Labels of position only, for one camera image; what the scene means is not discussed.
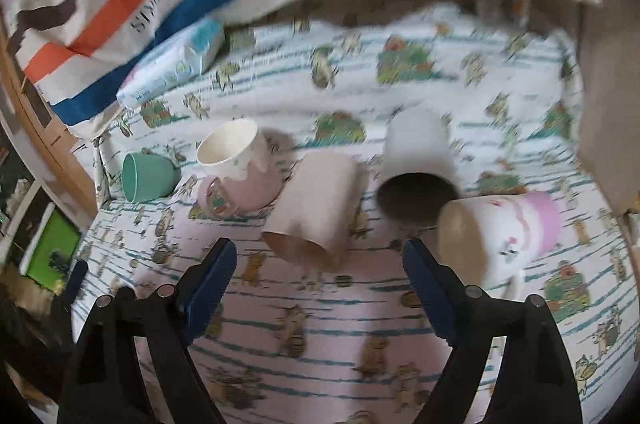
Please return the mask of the beige plastic cup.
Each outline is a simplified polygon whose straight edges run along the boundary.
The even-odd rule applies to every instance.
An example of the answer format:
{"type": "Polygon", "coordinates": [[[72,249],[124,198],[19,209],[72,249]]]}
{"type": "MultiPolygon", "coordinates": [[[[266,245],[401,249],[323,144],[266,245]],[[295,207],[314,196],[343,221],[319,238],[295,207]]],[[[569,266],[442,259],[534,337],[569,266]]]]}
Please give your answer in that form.
{"type": "Polygon", "coordinates": [[[362,192],[356,159],[335,151],[305,155],[271,210],[262,240],[285,262],[337,270],[362,192]]]}

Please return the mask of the small teal green cup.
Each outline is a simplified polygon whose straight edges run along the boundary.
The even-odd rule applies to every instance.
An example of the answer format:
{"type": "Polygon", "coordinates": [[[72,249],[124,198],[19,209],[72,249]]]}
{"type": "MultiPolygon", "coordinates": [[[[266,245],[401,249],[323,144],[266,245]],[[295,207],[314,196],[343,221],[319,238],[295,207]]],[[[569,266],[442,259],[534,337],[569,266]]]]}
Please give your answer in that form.
{"type": "Polygon", "coordinates": [[[161,155],[131,152],[122,160],[122,194],[128,202],[142,203],[165,198],[174,191],[180,171],[161,155]]]}

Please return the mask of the white grey tumbler cup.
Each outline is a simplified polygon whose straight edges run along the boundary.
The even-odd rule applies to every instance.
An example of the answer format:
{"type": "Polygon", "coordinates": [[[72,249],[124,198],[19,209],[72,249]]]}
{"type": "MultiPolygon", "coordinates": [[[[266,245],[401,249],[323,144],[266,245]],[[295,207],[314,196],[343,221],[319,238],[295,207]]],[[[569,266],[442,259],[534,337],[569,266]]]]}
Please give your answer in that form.
{"type": "Polygon", "coordinates": [[[445,204],[458,198],[444,123],[422,107],[400,111],[388,123],[376,189],[378,208],[398,224],[432,227],[445,204]]]}

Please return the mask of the green box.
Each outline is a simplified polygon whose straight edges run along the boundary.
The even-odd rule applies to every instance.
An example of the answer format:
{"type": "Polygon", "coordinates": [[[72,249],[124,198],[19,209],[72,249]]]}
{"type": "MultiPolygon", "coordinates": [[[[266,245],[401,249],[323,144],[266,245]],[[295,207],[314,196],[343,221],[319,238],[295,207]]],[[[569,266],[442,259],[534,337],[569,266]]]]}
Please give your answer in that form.
{"type": "Polygon", "coordinates": [[[18,271],[40,287],[60,293],[80,239],[80,229],[50,202],[43,211],[35,236],[27,245],[18,271]]]}

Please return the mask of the white pink mug right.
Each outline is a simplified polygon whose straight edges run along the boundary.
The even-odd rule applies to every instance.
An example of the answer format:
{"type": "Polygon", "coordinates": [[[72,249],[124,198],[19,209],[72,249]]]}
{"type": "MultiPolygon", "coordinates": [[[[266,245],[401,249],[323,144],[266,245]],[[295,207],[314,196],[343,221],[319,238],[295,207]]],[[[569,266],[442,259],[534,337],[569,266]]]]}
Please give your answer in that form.
{"type": "Polygon", "coordinates": [[[437,259],[466,285],[505,285],[502,297],[523,298],[525,268],[559,241],[560,211],[545,192],[448,202],[437,221],[437,259]]]}

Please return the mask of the blue white tissue pack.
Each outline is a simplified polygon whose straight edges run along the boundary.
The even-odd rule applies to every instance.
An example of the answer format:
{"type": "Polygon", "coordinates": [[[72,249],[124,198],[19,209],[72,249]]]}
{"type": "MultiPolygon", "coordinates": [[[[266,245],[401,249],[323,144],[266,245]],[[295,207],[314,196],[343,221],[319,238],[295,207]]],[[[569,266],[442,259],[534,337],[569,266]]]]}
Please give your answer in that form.
{"type": "Polygon", "coordinates": [[[224,43],[224,27],[205,16],[155,46],[131,69],[116,94],[122,108],[136,110],[212,66],[224,43]]]}

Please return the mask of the pink cream handled mug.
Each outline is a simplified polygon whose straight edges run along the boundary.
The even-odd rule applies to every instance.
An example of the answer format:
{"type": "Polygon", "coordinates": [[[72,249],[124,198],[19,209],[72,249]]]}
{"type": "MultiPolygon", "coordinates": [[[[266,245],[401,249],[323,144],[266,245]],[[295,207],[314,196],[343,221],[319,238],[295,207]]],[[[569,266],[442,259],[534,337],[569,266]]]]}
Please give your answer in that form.
{"type": "Polygon", "coordinates": [[[283,181],[264,134],[252,119],[235,119],[211,132],[198,146],[205,172],[198,204],[213,219],[227,219],[266,207],[283,181]]]}

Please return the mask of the wooden bed frame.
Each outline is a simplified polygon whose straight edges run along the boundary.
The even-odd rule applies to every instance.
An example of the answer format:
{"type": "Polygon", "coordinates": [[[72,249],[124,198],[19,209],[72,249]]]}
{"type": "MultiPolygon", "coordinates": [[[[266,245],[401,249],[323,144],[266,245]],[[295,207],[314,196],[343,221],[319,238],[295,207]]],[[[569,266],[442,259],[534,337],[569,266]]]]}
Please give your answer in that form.
{"type": "Polygon", "coordinates": [[[37,155],[53,173],[58,191],[69,193],[84,212],[94,218],[98,209],[93,181],[72,152],[77,139],[17,66],[15,57],[8,52],[4,26],[1,26],[1,83],[37,155]]]}

